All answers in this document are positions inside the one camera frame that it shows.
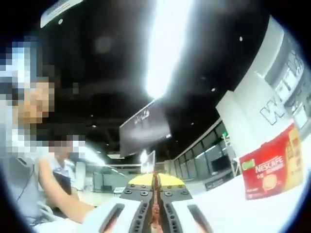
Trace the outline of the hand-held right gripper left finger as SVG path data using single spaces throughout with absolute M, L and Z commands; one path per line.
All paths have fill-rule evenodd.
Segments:
M 152 176 L 132 179 L 119 197 L 113 197 L 87 214 L 82 233 L 151 233 Z

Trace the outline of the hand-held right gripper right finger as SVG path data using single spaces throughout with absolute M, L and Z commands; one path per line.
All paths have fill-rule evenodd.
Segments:
M 213 233 L 203 204 L 180 179 L 158 176 L 158 225 L 163 233 Z

